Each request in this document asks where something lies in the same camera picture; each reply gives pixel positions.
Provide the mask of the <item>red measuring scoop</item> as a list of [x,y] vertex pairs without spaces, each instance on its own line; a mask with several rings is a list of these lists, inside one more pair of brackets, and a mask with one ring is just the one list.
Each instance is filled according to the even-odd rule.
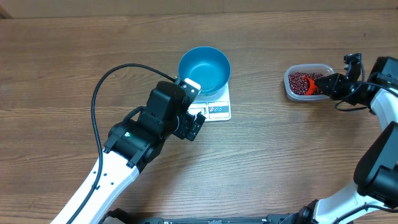
[[309,83],[309,87],[307,92],[305,93],[305,95],[313,95],[313,93],[315,92],[315,90],[318,88],[315,84],[315,80],[304,76],[303,79],[307,80]]

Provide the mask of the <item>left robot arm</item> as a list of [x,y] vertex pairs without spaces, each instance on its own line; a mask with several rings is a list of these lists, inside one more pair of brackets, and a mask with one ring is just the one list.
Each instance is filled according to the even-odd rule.
[[99,223],[120,193],[161,152],[174,135],[193,141],[205,116],[188,107],[201,86],[186,78],[158,82],[145,106],[132,110],[108,133],[90,174],[54,218],[54,223]]

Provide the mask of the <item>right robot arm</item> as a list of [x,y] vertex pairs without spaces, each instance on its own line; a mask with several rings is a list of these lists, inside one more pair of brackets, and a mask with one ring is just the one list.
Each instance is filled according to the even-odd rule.
[[284,223],[353,223],[378,210],[397,213],[397,59],[378,57],[368,78],[360,53],[345,55],[344,62],[345,75],[334,73],[315,85],[337,103],[368,109],[382,132],[358,162],[352,183],[312,201]]

